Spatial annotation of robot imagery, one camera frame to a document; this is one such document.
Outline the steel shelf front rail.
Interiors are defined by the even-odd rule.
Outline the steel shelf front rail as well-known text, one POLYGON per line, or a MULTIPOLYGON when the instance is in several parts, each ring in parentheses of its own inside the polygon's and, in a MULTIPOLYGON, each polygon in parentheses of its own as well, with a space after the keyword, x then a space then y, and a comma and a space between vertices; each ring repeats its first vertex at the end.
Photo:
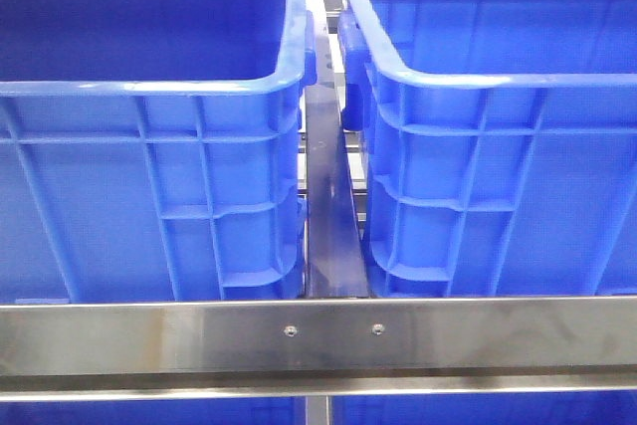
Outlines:
POLYGON ((622 390, 636 301, 8 306, 5 401, 622 390))

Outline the lower left blue crate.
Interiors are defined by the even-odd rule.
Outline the lower left blue crate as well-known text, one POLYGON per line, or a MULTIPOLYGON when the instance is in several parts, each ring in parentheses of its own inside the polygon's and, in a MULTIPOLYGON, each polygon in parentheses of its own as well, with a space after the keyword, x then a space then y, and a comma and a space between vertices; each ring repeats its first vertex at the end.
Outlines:
POLYGON ((294 397, 1 405, 3 424, 303 424, 305 420, 303 400, 294 397))

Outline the blue plastic crate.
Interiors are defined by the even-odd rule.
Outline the blue plastic crate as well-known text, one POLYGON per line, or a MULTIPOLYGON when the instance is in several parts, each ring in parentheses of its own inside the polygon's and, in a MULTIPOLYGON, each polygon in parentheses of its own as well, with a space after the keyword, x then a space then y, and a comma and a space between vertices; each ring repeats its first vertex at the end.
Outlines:
POLYGON ((306 0, 1 0, 1 300, 293 299, 306 0))
POLYGON ((636 0, 348 0, 379 297, 636 290, 636 0))

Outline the right blue plastic crate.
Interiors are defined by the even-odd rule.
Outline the right blue plastic crate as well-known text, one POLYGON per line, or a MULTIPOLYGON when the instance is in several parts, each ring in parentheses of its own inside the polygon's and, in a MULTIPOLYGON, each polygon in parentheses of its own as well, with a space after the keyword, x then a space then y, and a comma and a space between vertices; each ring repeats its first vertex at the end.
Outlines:
POLYGON ((379 297, 636 290, 636 0, 348 0, 379 297))

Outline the lower right blue crate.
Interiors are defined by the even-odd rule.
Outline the lower right blue crate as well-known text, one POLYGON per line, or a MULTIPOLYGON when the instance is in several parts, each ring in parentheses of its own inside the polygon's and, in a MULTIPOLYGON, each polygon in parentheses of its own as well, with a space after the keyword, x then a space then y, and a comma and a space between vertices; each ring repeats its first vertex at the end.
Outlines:
POLYGON ((634 391, 361 395, 332 400, 335 424, 634 424, 634 391))

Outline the steel centre divider bar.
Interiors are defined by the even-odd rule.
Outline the steel centre divider bar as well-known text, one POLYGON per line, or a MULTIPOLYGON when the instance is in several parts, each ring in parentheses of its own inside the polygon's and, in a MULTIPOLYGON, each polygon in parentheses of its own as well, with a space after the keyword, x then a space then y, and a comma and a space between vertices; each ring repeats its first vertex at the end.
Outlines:
POLYGON ((318 80, 306 90, 307 292, 312 298, 366 298, 327 27, 315 27, 315 39, 318 80))

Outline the left blue plastic crate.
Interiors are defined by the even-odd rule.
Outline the left blue plastic crate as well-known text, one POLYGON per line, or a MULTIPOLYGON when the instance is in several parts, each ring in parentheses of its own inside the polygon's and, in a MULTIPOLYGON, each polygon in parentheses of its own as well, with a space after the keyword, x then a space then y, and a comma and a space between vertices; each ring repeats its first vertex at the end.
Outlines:
POLYGON ((293 299, 306 0, 1 0, 1 300, 293 299))

